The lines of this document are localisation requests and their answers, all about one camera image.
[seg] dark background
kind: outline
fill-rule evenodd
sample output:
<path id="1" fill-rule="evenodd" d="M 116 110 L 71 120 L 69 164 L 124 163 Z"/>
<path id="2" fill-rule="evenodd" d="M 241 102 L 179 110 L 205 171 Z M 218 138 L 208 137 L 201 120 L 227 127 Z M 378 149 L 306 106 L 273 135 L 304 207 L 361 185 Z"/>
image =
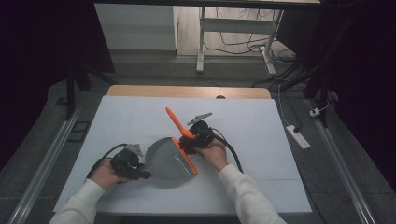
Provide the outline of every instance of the dark background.
<path id="1" fill-rule="evenodd" d="M 49 86 L 83 63 L 104 72 L 114 69 L 93 3 L 8 1 L 1 8 L 3 167 L 47 102 Z M 394 189 L 395 9 L 391 1 L 366 1 L 325 69 L 339 96 L 340 118 Z M 322 16 L 314 45 L 333 35 L 341 17 Z"/>
<path id="2" fill-rule="evenodd" d="M 49 87 L 83 64 L 114 72 L 90 1 L 3 1 L 0 6 L 0 167 L 47 102 Z"/>

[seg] gray floor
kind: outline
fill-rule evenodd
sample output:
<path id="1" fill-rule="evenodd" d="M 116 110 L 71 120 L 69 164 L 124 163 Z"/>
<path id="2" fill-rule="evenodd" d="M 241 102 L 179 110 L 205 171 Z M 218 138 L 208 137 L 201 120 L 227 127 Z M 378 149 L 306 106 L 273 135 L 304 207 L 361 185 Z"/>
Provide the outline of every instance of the gray floor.
<path id="1" fill-rule="evenodd" d="M 205 72 L 195 74 L 194 58 L 152 55 L 114 55 L 116 75 L 112 78 L 121 84 L 135 85 L 187 85 L 250 87 L 256 81 L 268 78 L 263 70 L 262 60 L 219 59 L 205 61 Z M 285 70 L 287 64 L 277 64 L 278 71 Z M 78 121 L 91 122 L 101 97 L 109 85 L 97 77 L 90 76 L 92 90 L 78 93 L 87 96 Z M 267 87 L 271 82 L 258 85 Z M 311 144 L 308 150 L 301 150 L 288 136 L 290 147 L 300 169 L 305 189 L 311 202 L 313 213 L 281 214 L 288 223 L 361 223 L 354 204 L 337 174 L 327 148 L 321 140 L 314 121 L 309 117 L 309 107 L 302 94 L 302 87 L 290 89 L 286 94 L 292 107 L 281 94 L 284 118 L 288 123 L 297 124 L 294 109 L 304 127 L 301 133 Z M 278 103 L 277 94 L 272 94 Z M 0 223 L 6 223 L 28 186 L 39 163 L 58 132 L 65 116 L 65 107 L 56 105 L 60 97 L 65 97 L 65 82 L 49 89 L 49 98 L 32 131 L 21 143 L 19 150 L 0 173 Z M 328 108 L 328 121 L 338 146 L 341 148 L 351 173 L 375 215 L 377 223 L 396 223 L 396 195 L 378 172 L 364 149 L 348 131 L 334 112 L 334 104 Z M 79 133 L 70 133 L 69 139 L 80 138 Z M 73 167 L 82 143 L 68 141 L 41 190 L 26 223 L 48 223 L 64 183 Z M 221 223 L 218 219 L 199 219 L 201 223 Z M 99 214 L 96 223 L 179 223 L 187 219 L 164 217 L 113 217 Z"/>

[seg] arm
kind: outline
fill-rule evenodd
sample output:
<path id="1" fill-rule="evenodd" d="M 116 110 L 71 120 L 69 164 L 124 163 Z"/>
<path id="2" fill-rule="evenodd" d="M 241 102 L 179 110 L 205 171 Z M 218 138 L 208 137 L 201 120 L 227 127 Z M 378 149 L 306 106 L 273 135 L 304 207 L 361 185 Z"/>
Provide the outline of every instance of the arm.
<path id="1" fill-rule="evenodd" d="M 93 223 L 96 215 L 96 203 L 105 190 L 118 182 L 127 182 L 126 178 L 117 176 L 111 168 L 110 159 L 104 159 L 87 179 L 78 193 L 53 216 L 50 224 L 59 223 Z"/>
<path id="2" fill-rule="evenodd" d="M 227 195 L 235 202 L 236 214 L 242 224 L 284 224 L 271 202 L 260 192 L 255 181 L 228 164 L 225 146 L 215 139 L 206 148 L 196 148 L 206 160 L 219 170 L 219 179 Z"/>

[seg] orange handle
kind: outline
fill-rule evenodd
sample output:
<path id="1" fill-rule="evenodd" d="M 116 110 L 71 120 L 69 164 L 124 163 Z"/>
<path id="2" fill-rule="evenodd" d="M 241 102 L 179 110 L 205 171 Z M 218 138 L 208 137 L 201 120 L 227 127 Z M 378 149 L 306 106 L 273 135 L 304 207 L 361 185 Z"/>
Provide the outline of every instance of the orange handle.
<path id="1" fill-rule="evenodd" d="M 168 115 L 171 118 L 171 120 L 175 123 L 175 125 L 180 130 L 181 135 L 183 135 L 185 137 L 188 137 L 190 139 L 194 139 L 195 138 L 194 134 L 192 134 L 190 131 L 184 129 L 183 126 L 181 126 L 180 121 L 178 121 L 176 115 L 172 112 L 172 110 L 169 107 L 166 107 L 165 110 L 168 113 Z"/>

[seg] white tabletop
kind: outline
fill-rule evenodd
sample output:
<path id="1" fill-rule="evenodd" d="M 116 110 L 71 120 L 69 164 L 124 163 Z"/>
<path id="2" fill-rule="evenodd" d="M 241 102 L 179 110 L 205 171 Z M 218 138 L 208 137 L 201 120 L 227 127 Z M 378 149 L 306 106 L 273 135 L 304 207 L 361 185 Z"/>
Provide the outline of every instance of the white tabletop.
<path id="1" fill-rule="evenodd" d="M 105 96 L 102 100 L 54 211 L 78 191 L 93 164 L 115 145 L 138 143 L 145 153 L 161 138 L 179 138 L 178 129 L 165 112 L 167 106 L 186 128 L 196 115 L 212 112 L 205 121 L 223 133 L 245 173 L 257 181 L 276 210 L 311 211 L 274 100 L 130 96 Z M 231 153 L 228 159 L 234 163 Z M 178 181 L 152 177 L 117 185 L 98 202 L 97 211 L 124 215 L 235 214 L 217 171 L 198 155 L 192 156 L 192 161 L 199 171 L 196 177 Z"/>

